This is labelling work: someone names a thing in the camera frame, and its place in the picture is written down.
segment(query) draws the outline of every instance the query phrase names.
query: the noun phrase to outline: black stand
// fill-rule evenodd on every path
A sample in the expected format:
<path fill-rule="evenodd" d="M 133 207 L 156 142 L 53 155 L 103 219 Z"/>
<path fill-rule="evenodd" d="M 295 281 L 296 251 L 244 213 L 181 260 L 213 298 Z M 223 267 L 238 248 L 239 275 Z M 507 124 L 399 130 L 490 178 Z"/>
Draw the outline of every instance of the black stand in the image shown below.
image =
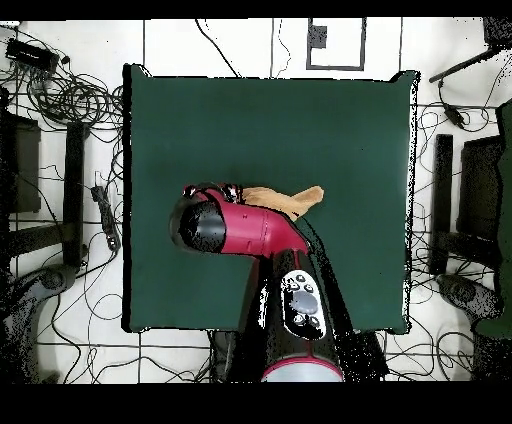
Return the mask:
<path fill-rule="evenodd" d="M 484 53 L 480 53 L 479 55 L 472 57 L 471 59 L 468 59 L 465 62 L 462 62 L 462 63 L 459 63 L 458 65 L 452 66 L 450 69 L 433 76 L 432 78 L 430 78 L 428 80 L 428 82 L 439 81 L 440 79 L 443 79 L 443 78 L 447 77 L 448 75 L 452 75 L 455 72 L 459 72 L 462 69 L 466 69 L 467 67 L 474 65 L 475 63 L 482 62 L 483 60 L 488 60 L 491 57 L 496 56 L 499 52 L 501 52 L 501 50 L 503 50 L 503 49 L 502 48 L 489 49 L 489 50 L 485 51 Z"/>
<path fill-rule="evenodd" d="M 7 109 L 9 93 L 0 92 L 0 381 L 39 383 L 35 343 L 41 307 L 71 287 L 87 248 L 82 244 L 84 142 L 82 122 L 69 123 L 66 137 L 63 224 L 9 231 L 15 202 L 16 120 Z M 46 267 L 15 280 L 10 259 L 62 243 L 64 264 Z"/>
<path fill-rule="evenodd" d="M 448 75 L 452 75 L 462 69 L 474 65 L 483 60 L 488 60 L 496 56 L 502 50 L 512 48 L 512 19 L 509 17 L 484 17 L 484 41 L 489 45 L 489 49 L 479 55 L 452 66 L 447 71 L 441 72 L 430 78 L 429 82 L 439 81 Z"/>

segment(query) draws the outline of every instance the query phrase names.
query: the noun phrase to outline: black border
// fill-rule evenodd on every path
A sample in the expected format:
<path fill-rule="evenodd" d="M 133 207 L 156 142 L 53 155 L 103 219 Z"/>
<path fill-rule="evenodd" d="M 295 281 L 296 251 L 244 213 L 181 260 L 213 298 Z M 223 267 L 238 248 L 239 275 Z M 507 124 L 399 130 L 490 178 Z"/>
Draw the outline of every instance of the black border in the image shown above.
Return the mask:
<path fill-rule="evenodd" d="M 361 18 L 363 25 L 361 28 L 361 48 L 359 53 L 359 66 L 331 66 L 331 65 L 312 65 L 311 64 L 311 39 L 309 37 L 313 27 L 313 18 L 308 18 L 308 38 L 306 50 L 306 70 L 308 71 L 364 71 L 366 60 L 366 18 Z"/>

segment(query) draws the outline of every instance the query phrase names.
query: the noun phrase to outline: red stripe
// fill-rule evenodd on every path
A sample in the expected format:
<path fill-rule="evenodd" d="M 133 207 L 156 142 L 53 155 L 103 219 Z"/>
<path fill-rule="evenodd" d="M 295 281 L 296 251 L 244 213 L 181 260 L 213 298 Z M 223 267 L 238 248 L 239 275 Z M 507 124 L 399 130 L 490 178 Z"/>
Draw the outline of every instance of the red stripe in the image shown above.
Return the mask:
<path fill-rule="evenodd" d="M 308 358 L 290 358 L 290 359 L 283 359 L 281 361 L 278 361 L 271 367 L 267 368 L 265 372 L 263 373 L 262 379 L 264 379 L 267 375 L 269 375 L 272 371 L 277 370 L 278 368 L 284 367 L 286 365 L 292 365 L 292 364 L 316 364 L 321 365 L 323 367 L 329 368 L 331 371 L 334 371 L 336 374 L 338 374 L 341 378 L 343 378 L 343 373 L 340 371 L 339 368 L 335 367 L 330 362 L 324 361 L 322 359 L 308 357 Z"/>

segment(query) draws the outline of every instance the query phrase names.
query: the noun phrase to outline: power adapter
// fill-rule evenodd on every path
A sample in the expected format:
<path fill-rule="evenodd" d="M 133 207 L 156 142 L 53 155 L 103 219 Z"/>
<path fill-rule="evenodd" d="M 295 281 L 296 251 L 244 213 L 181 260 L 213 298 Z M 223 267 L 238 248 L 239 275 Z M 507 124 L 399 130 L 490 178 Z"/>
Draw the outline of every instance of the power adapter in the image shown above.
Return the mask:
<path fill-rule="evenodd" d="M 455 107 L 453 107 L 449 104 L 446 104 L 446 103 L 443 105 L 443 107 L 444 107 L 444 114 L 449 119 L 449 121 L 456 127 L 459 127 L 460 129 L 464 129 L 464 118 L 459 113 L 459 111 Z"/>
<path fill-rule="evenodd" d="M 48 75 L 55 73 L 59 56 L 49 50 L 42 49 L 10 38 L 7 43 L 5 57 L 33 69 L 38 69 Z"/>

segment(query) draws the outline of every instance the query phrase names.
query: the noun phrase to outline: gray circular button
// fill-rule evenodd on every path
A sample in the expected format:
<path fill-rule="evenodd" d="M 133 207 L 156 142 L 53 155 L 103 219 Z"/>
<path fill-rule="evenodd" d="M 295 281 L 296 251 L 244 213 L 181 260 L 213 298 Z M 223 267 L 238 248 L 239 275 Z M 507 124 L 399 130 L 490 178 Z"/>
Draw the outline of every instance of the gray circular button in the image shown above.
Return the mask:
<path fill-rule="evenodd" d="M 312 315 L 318 311 L 318 302 L 312 294 L 298 291 L 293 293 L 291 307 L 302 314 Z"/>

